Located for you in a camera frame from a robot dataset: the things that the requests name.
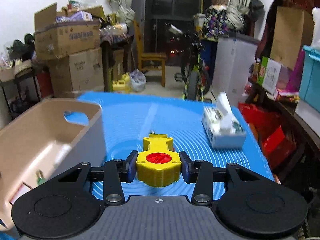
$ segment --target blue tablecloth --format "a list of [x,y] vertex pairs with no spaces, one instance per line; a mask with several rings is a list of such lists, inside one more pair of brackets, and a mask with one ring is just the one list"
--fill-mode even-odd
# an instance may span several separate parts
[[[142,151],[142,138],[154,130],[173,137],[176,152],[185,151],[192,160],[206,160],[217,167],[225,167],[230,162],[239,163],[273,180],[267,160],[235,107],[232,112],[247,132],[243,149],[213,150],[201,123],[203,107],[207,105],[202,102],[104,92],[88,92],[78,99],[98,103],[103,109],[106,161],[126,159],[132,150]],[[85,122],[85,119],[84,115],[77,113],[68,116],[73,122]],[[122,187],[126,199],[129,195],[187,195],[191,198],[194,184],[186,184],[181,176],[178,182],[163,188],[147,186],[137,179],[130,184],[122,183]],[[223,183],[214,183],[213,187],[213,198],[219,199],[224,193]],[[102,199],[103,182],[96,183],[92,193]]]

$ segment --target wooden chair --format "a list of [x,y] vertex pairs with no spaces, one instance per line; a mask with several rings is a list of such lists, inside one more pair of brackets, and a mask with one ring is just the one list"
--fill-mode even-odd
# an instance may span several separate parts
[[[135,30],[135,36],[136,36],[136,42],[137,42],[138,69],[140,71],[161,70],[162,71],[161,85],[163,87],[165,87],[165,61],[167,60],[167,54],[165,54],[165,53],[144,53],[139,24],[135,20],[134,20],[133,24],[134,24],[134,30]],[[154,66],[142,67],[144,61],[150,61],[150,60],[160,61],[161,68],[154,67]]]

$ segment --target metal screw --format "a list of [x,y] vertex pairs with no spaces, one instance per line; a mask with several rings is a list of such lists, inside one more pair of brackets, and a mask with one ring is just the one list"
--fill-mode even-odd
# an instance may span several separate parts
[[206,194],[195,195],[195,201],[199,203],[206,203],[210,200],[210,197]]
[[122,197],[118,194],[110,194],[106,197],[106,200],[111,203],[117,203],[122,200]]

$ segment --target bicycle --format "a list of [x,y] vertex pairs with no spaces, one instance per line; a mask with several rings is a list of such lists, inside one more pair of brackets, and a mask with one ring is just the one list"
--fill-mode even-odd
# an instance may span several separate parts
[[210,90],[210,78],[204,61],[200,57],[203,48],[197,33],[183,33],[173,25],[168,26],[168,31],[188,44],[184,49],[181,59],[180,73],[174,78],[177,82],[185,83],[183,100],[204,101],[204,95]]

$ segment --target chair seat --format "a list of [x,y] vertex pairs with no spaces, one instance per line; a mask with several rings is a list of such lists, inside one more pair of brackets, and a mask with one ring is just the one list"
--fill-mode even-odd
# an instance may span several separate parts
[[165,53],[142,53],[141,57],[145,58],[159,58],[159,59],[167,59],[167,54]]

